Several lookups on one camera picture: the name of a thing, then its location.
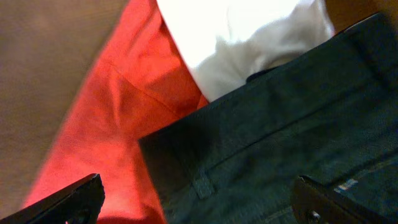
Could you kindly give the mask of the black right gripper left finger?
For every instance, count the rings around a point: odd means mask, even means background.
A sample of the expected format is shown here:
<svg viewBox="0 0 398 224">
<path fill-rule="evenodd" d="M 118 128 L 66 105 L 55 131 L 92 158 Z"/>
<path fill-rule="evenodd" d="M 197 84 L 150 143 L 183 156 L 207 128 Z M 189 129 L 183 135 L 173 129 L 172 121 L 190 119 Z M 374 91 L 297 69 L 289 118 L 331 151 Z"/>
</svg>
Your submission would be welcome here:
<svg viewBox="0 0 398 224">
<path fill-rule="evenodd" d="M 1 219 L 1 224 L 96 224 L 105 200 L 99 174 L 90 174 Z"/>
</svg>

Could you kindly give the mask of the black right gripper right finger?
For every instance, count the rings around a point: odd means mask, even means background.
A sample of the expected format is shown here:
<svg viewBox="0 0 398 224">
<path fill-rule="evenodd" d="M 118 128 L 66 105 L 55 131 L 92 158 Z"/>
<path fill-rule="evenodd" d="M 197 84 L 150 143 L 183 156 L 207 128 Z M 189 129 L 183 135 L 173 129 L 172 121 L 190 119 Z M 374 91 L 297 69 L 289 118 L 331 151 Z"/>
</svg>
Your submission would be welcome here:
<svg viewBox="0 0 398 224">
<path fill-rule="evenodd" d="M 395 223 L 304 175 L 294 181 L 290 203 L 298 223 Z"/>
</svg>

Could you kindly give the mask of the black shorts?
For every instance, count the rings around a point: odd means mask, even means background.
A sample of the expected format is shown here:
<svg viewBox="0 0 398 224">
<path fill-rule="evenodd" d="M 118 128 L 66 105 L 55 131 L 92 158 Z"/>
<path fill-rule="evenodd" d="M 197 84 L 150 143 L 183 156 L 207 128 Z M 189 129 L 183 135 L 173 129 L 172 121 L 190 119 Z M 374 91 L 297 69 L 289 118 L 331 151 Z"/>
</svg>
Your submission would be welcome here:
<svg viewBox="0 0 398 224">
<path fill-rule="evenodd" d="M 139 141 L 169 223 L 298 223 L 307 176 L 397 222 L 397 37 L 377 13 Z"/>
</svg>

